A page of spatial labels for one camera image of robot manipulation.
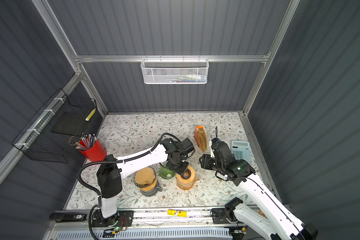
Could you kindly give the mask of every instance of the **blue calculator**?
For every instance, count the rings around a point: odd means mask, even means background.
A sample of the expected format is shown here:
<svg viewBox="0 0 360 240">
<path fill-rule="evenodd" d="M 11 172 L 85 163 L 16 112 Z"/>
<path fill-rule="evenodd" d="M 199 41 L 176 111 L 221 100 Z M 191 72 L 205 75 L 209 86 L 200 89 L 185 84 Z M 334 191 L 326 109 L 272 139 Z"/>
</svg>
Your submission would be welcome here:
<svg viewBox="0 0 360 240">
<path fill-rule="evenodd" d="M 246 141 L 233 140 L 231 142 L 231 152 L 236 160 L 244 159 L 251 163 L 250 143 Z"/>
</svg>

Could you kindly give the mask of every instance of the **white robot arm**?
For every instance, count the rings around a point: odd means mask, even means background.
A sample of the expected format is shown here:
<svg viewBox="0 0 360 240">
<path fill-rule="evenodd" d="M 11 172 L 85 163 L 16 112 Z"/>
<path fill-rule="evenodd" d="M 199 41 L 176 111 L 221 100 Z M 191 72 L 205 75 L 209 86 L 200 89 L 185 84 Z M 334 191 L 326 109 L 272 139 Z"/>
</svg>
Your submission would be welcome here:
<svg viewBox="0 0 360 240">
<path fill-rule="evenodd" d="M 216 177 L 233 181 L 263 211 L 266 217 L 254 212 L 239 198 L 225 205 L 227 219 L 234 223 L 246 223 L 267 240 L 314 240 L 317 230 L 311 224 L 294 216 L 263 184 L 254 169 L 244 160 L 235 159 L 228 145 L 217 137 L 210 142 L 211 155 L 203 154 L 200 165 L 204 169 L 215 170 Z"/>
<path fill-rule="evenodd" d="M 176 141 L 171 138 L 162 141 L 164 135 L 170 135 Z M 225 215 L 230 222 L 246 223 L 267 240 L 316 239 L 316 228 L 311 224 L 303 224 L 300 219 L 286 209 L 265 187 L 246 161 L 235 159 L 225 142 L 214 138 L 211 140 L 210 146 L 211 155 L 203 154 L 199 158 L 201 167 L 215 170 L 216 177 L 221 180 L 233 181 L 266 215 L 264 217 L 254 212 L 241 199 L 234 198 L 225 205 Z M 188 138 L 180 141 L 177 137 L 164 133 L 152 148 L 116 159 L 112 155 L 108 155 L 102 162 L 91 162 L 84 165 L 80 169 L 77 179 L 82 185 L 98 194 L 102 216 L 109 218 L 117 214 L 116 198 L 122 190 L 122 179 L 144 167 L 164 161 L 168 161 L 168 168 L 178 174 L 183 174 L 188 166 L 188 162 L 185 160 L 190 157 L 188 154 L 192 151 L 194 152 L 194 147 Z M 82 170 L 94 164 L 101 164 L 96 174 L 101 192 L 81 179 Z"/>
</svg>

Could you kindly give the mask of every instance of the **red pencil cup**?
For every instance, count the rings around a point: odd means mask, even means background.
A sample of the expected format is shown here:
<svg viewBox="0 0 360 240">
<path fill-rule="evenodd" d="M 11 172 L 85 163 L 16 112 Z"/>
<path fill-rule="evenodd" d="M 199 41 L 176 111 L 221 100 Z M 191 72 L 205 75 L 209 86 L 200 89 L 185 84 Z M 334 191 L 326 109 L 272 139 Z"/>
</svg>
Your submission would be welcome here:
<svg viewBox="0 0 360 240">
<path fill-rule="evenodd" d="M 107 156 L 107 151 L 103 148 L 103 146 L 101 146 L 99 140 L 96 140 L 95 144 L 90 149 L 86 151 L 79 151 L 91 162 L 103 161 L 104 158 Z"/>
</svg>

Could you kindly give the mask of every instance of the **aluminum frame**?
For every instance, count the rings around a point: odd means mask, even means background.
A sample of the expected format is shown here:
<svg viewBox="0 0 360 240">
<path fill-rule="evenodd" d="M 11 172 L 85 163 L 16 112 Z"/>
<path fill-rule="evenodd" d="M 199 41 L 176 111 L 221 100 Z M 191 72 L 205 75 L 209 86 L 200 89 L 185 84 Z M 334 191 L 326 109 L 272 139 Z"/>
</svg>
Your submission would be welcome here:
<svg viewBox="0 0 360 240">
<path fill-rule="evenodd" d="M 262 62 L 268 61 L 268 55 L 202 55 L 202 56 L 119 56 L 119 55 L 76 55 L 74 59 L 82 63 L 140 63 L 142 59 L 148 58 L 150 61 L 181 62 L 181 61 L 206 61 L 209 62 Z"/>
<path fill-rule="evenodd" d="M 269 171 L 268 165 L 265 161 L 263 152 L 261 151 L 259 142 L 257 141 L 257 138 L 254 134 L 252 125 L 250 123 L 250 120 L 248 116 L 245 116 L 243 114 L 240 114 L 241 123 L 244 127 L 245 134 L 247 135 L 248 142 L 251 145 L 251 150 L 253 153 L 254 158 L 256 159 L 257 166 L 259 168 L 259 171 L 261 173 L 261 178 L 263 180 L 263 183 L 267 186 L 267 188 L 273 192 L 275 197 L 280 201 L 283 202 L 280 198 L 279 192 L 276 189 L 276 185 L 272 179 L 271 173 Z"/>
<path fill-rule="evenodd" d="M 73 89 L 75 89 L 77 84 L 79 84 L 82 77 L 83 76 L 81 73 L 76 73 L 65 85 L 62 91 L 60 91 L 57 94 L 57 96 L 51 101 L 51 103 L 45 109 L 51 109 L 58 101 L 60 101 L 58 98 L 62 98 L 64 94 L 71 93 Z M 41 122 L 41 120 L 46 116 L 47 113 L 48 113 L 47 111 L 43 111 L 29 128 L 30 129 L 35 128 Z M 24 143 L 24 141 L 28 139 L 30 133 L 31 133 L 30 131 L 26 131 L 16 144 Z M 15 147 L 12 147 L 11 150 L 0 161 L 0 184 L 4 181 L 6 176 L 10 173 L 10 171 L 14 168 L 14 166 L 17 164 L 17 162 L 20 160 L 20 158 L 23 155 L 24 154 L 22 151 L 20 151 Z"/>
<path fill-rule="evenodd" d="M 90 98 L 96 100 L 97 108 L 104 118 L 107 113 L 107 107 L 104 104 L 103 100 L 101 99 L 100 95 L 98 94 L 95 86 L 93 85 L 90 77 L 87 74 L 87 71 L 84 69 L 83 65 L 80 65 L 75 59 L 74 56 L 76 55 L 76 51 L 74 50 L 71 42 L 69 41 L 67 35 L 65 34 L 62 26 L 60 25 L 56 15 L 53 13 L 51 6 L 49 5 L 47 0 L 32 0 L 34 6 L 36 7 L 37 11 L 43 18 L 45 24 L 51 31 L 53 37 L 59 44 L 62 52 L 64 53 L 65 57 L 67 58 L 69 64 L 75 70 L 75 72 L 80 71 L 84 74 L 85 79 L 82 81 L 84 88 L 87 90 Z"/>
<path fill-rule="evenodd" d="M 274 57 L 275 57 L 277 51 L 279 50 L 281 42 L 283 41 L 284 35 L 287 32 L 288 26 L 291 23 L 291 20 L 296 12 L 296 9 L 299 6 L 299 3 L 300 3 L 300 0 L 290 0 L 288 3 L 288 7 L 284 13 L 284 16 L 281 20 L 279 28 L 276 32 L 276 35 L 275 35 L 273 42 L 271 44 L 271 47 L 269 49 L 268 60 L 266 63 L 264 63 L 264 65 L 260 69 L 259 74 L 258 74 L 258 76 L 253 84 L 253 87 L 251 89 L 250 95 L 248 96 L 248 99 L 244 105 L 243 112 L 244 112 L 245 116 L 247 116 L 251 110 L 254 100 L 260 90 L 261 85 L 263 84 L 265 77 L 267 76 L 269 68 L 271 67 Z"/>
</svg>

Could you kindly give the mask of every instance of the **corrugated wall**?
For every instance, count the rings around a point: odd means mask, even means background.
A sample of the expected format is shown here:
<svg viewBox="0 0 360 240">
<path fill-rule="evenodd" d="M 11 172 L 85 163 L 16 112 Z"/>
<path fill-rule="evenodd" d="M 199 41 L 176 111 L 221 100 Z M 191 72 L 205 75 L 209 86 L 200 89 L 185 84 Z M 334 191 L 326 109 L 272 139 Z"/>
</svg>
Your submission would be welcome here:
<svg viewBox="0 0 360 240">
<path fill-rule="evenodd" d="M 288 0 L 49 1 L 78 55 L 263 55 Z M 137 63 L 85 63 L 109 112 L 235 111 L 260 63 L 211 63 L 205 85 L 146 85 Z"/>
<path fill-rule="evenodd" d="M 287 0 L 49 1 L 78 55 L 261 55 Z"/>
<path fill-rule="evenodd" d="M 0 161 L 16 135 L 73 74 L 33 3 L 0 1 Z M 87 95 L 82 84 L 73 94 Z M 83 161 L 61 164 L 22 157 L 0 185 L 0 240 L 41 239 L 48 216 L 64 206 Z"/>
<path fill-rule="evenodd" d="M 303 0 L 249 114 L 283 203 L 360 239 L 360 0 Z"/>
<path fill-rule="evenodd" d="M 0 1 L 0 160 L 74 71 L 31 2 Z"/>
<path fill-rule="evenodd" d="M 109 112 L 243 110 L 261 63 L 210 63 L 207 84 L 145 84 L 139 63 L 84 63 Z"/>
</svg>

